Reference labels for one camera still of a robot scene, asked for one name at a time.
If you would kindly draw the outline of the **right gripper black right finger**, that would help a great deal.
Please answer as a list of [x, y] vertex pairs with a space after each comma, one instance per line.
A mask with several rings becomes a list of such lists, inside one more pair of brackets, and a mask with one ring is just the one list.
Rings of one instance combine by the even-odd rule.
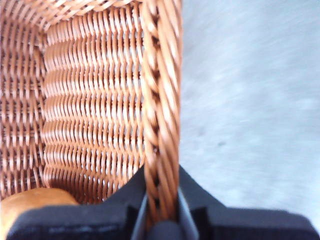
[[180, 188], [201, 240], [318, 240], [311, 222], [285, 210], [222, 204], [179, 168]]

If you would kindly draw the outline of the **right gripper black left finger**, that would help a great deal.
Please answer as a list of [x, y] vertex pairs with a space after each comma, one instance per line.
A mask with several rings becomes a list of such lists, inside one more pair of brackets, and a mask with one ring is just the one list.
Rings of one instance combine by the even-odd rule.
[[145, 196], [144, 170], [100, 204], [51, 205], [28, 210], [9, 240], [129, 240]]

